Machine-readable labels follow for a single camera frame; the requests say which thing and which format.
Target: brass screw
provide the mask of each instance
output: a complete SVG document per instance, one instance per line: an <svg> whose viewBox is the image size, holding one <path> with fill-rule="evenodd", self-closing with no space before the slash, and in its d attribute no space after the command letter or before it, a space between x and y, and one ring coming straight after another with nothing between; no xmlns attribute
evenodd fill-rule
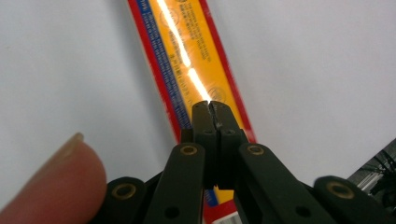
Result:
<svg viewBox="0 0 396 224"><path fill-rule="evenodd" d="M198 149L196 147L192 147L192 146L185 146L180 150L180 152L186 156L191 156L191 155L194 155L195 153L197 153Z"/></svg>
<svg viewBox="0 0 396 224"><path fill-rule="evenodd" d="M331 181L326 185L327 190L338 198L353 199L355 193L348 186L336 181Z"/></svg>
<svg viewBox="0 0 396 224"><path fill-rule="evenodd" d="M255 156L260 156L262 154L264 154L264 148L262 147L258 147L258 146L248 146L247 147L247 151L249 151L251 154L255 155Z"/></svg>
<svg viewBox="0 0 396 224"><path fill-rule="evenodd" d="M111 195L118 200L127 200L136 193L136 186L133 184L119 184L112 191Z"/></svg>

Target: white surface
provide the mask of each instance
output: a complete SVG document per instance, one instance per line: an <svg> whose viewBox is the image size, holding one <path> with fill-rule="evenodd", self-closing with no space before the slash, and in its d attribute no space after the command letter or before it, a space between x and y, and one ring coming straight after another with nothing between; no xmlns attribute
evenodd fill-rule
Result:
<svg viewBox="0 0 396 224"><path fill-rule="evenodd" d="M394 1L210 1L258 141L307 184L396 137ZM124 1L0 2L0 207L80 131L108 180L175 144Z"/></svg>

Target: red stripe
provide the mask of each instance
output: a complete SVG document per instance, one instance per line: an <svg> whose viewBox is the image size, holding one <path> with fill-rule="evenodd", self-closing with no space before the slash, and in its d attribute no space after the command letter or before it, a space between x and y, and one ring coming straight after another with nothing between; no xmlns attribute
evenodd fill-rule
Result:
<svg viewBox="0 0 396 224"><path fill-rule="evenodd" d="M239 95L239 90L236 87L236 84L233 80L233 74L231 73L230 66L228 65L227 56L225 55L223 46L221 45L219 34L218 34L218 31L216 30L215 23L213 22L212 16L210 14L209 7L207 5L206 0L199 0L199 1L201 3L202 10L205 14L206 22L207 22L207 25L209 26L210 33L212 34L213 41L215 42L215 46L218 51L225 75L226 75L228 82L230 84L231 91L233 92L233 98L235 99L236 105L239 110L239 114L241 115L242 122L244 123L245 133L247 135L249 142L255 143L256 137L255 137L254 132L250 126L248 114L245 110L242 98Z"/></svg>
<svg viewBox="0 0 396 224"><path fill-rule="evenodd" d="M204 202L204 219L206 224L211 224L212 222L230 215L236 211L236 206L233 200L227 203L221 203L214 207L210 207L207 202Z"/></svg>
<svg viewBox="0 0 396 224"><path fill-rule="evenodd" d="M155 82L157 83L158 90L163 99L166 114L171 121L172 129L174 131L175 138L180 142L180 126L178 125L176 113L172 107L172 101L169 97L168 90L166 89L165 82L163 81L163 76L161 74L160 66L157 64L154 49L151 46L149 40L149 35L146 33L145 23L140 15L139 6L135 0L128 0L129 8L134 16L134 22L136 23L137 30L140 35L140 39L143 43L146 55L148 57L148 62L153 72Z"/></svg>

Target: black plastic part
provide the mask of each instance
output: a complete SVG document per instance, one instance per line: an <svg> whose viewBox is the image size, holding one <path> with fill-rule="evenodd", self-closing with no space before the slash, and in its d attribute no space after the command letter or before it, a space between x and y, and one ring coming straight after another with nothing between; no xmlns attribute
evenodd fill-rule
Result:
<svg viewBox="0 0 396 224"><path fill-rule="evenodd" d="M233 189L236 168L236 155L240 145L248 140L233 116L231 108L220 102L209 105L213 121L219 133L219 189Z"/></svg>
<svg viewBox="0 0 396 224"><path fill-rule="evenodd" d="M201 223L205 150L198 144L174 147L143 223Z"/></svg>
<svg viewBox="0 0 396 224"><path fill-rule="evenodd" d="M244 144L239 158L234 200L242 221L336 223L268 147Z"/></svg>
<svg viewBox="0 0 396 224"><path fill-rule="evenodd" d="M315 182L314 191L318 201L339 223L396 223L395 217L373 198L345 179L321 177Z"/></svg>
<svg viewBox="0 0 396 224"><path fill-rule="evenodd" d="M139 179L122 177L111 181L107 184L106 197L102 207L90 223L140 223L143 218L141 214L145 210L141 206L145 195L145 183Z"/></svg>
<svg viewBox="0 0 396 224"><path fill-rule="evenodd" d="M205 189L213 189L218 179L218 132L213 124L207 101L200 102L192 107L192 127L192 142L205 149L204 187Z"/></svg>

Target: fingernail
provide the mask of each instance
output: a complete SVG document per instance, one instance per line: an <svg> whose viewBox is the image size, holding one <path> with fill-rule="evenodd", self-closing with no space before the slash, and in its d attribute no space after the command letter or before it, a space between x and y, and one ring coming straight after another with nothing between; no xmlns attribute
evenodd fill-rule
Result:
<svg viewBox="0 0 396 224"><path fill-rule="evenodd" d="M58 164L67 160L71 155L73 155L76 150L76 146L82 142L84 139L84 135L82 133L74 134L63 146L61 146L55 154L53 154L49 160L35 173L35 175L31 178L29 183L35 182L41 177L45 176L48 172L57 167Z"/></svg>
<svg viewBox="0 0 396 224"><path fill-rule="evenodd" d="M82 135L82 133L75 133L75 135L67 140L67 142L64 143L64 145L55 152L55 154L47 162L47 165L56 164L68 158L70 155L73 154L77 144L82 142L83 140L84 135Z"/></svg>

